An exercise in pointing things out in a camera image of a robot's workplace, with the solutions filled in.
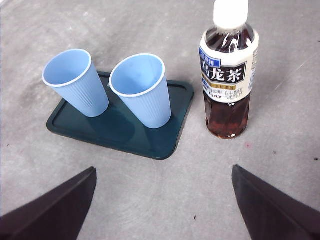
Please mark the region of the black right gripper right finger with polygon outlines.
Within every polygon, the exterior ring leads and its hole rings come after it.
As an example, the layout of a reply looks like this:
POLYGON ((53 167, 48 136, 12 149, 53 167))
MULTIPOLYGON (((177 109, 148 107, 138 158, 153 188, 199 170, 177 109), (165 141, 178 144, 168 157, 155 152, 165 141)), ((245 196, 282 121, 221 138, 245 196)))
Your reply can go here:
POLYGON ((239 210, 253 240, 318 240, 319 211, 295 200, 239 165, 232 167, 239 210))

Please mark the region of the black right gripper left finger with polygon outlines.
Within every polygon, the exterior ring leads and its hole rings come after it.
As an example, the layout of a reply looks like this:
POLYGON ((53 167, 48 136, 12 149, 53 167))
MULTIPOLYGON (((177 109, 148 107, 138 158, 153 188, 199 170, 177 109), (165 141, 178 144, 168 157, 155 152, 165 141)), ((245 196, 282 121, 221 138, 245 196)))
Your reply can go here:
POLYGON ((89 167, 41 197, 1 216, 2 240, 75 240, 90 210, 97 170, 89 167))

